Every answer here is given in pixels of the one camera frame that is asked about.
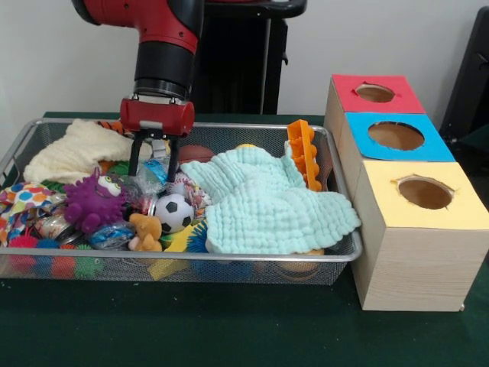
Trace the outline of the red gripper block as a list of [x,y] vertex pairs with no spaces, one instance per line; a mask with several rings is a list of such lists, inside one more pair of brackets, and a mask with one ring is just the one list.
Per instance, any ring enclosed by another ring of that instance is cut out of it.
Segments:
[[[141,130],[157,130],[164,135],[177,137],[187,136],[195,122],[195,109],[192,102],[153,103],[142,102],[136,99],[123,99],[120,106],[120,119],[123,127],[136,132],[131,145],[128,175],[135,177],[138,169],[138,159],[144,133]],[[172,137],[170,142],[170,162],[168,166],[167,182],[175,181],[179,165],[179,139]]]

